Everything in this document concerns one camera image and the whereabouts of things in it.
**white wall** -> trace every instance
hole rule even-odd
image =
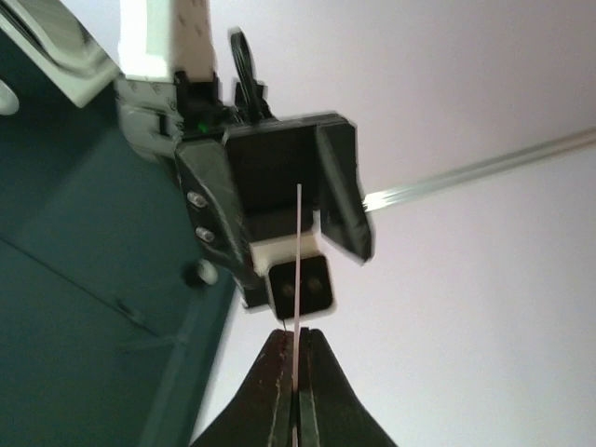
[[[63,1],[116,56],[118,0]],[[592,0],[218,0],[211,14],[226,90],[238,25],[275,113],[358,123],[367,193],[596,122]]]
[[[596,445],[594,173],[596,147],[377,211],[362,268],[326,250],[309,324],[400,447]],[[198,431],[277,326],[236,304]]]

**metal screw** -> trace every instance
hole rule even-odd
[[[197,208],[205,208],[208,205],[205,197],[203,197],[201,194],[197,194],[195,191],[189,191],[186,195],[186,198]]]
[[[320,283],[317,277],[312,277],[308,280],[308,289],[313,293],[319,293],[323,290],[323,285]]]
[[[196,228],[195,234],[207,243],[212,242],[215,239],[215,235],[207,228],[203,228],[202,226],[198,226]]]
[[[294,286],[291,284],[284,284],[281,288],[281,292],[286,295],[288,298],[293,298],[294,296]]]

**metal rail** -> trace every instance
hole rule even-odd
[[[530,165],[539,160],[568,154],[596,146],[596,128],[584,130],[566,137],[531,146],[504,156],[489,158],[463,168],[449,170],[423,181],[368,194],[364,209],[375,211],[391,205],[416,200],[461,183],[478,180],[506,170]]]

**mounting screw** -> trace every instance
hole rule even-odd
[[[317,277],[311,277],[308,280],[308,289],[313,293],[319,293],[323,290],[323,285],[320,283]]]
[[[203,228],[202,226],[198,226],[195,230],[195,234],[201,240],[204,240],[207,243],[213,242],[215,239],[215,235],[209,231],[207,228]]]
[[[189,191],[186,195],[186,198],[197,208],[205,208],[208,205],[205,197],[203,197],[201,194],[197,194],[195,191]]]
[[[293,298],[295,291],[294,291],[294,286],[292,286],[291,284],[284,284],[283,287],[281,288],[281,292],[286,295],[288,298]]]
[[[199,261],[196,272],[198,276],[210,286],[217,282],[217,269],[209,261],[205,261],[204,259]]]

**dark teal wall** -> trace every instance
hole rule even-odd
[[[183,284],[183,198],[111,88],[77,109],[1,33],[0,78],[0,446],[185,445],[234,282]]]

